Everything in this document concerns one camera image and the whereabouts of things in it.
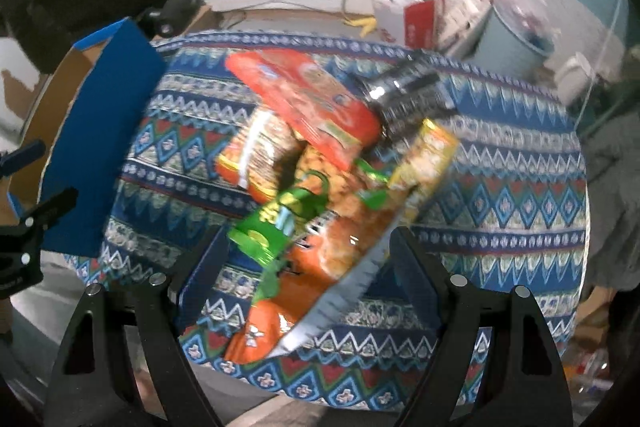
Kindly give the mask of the left hand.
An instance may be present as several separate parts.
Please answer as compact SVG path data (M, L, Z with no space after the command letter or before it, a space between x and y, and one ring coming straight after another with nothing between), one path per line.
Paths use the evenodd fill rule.
M13 307L10 299L0 300L0 339L10 345L13 341Z

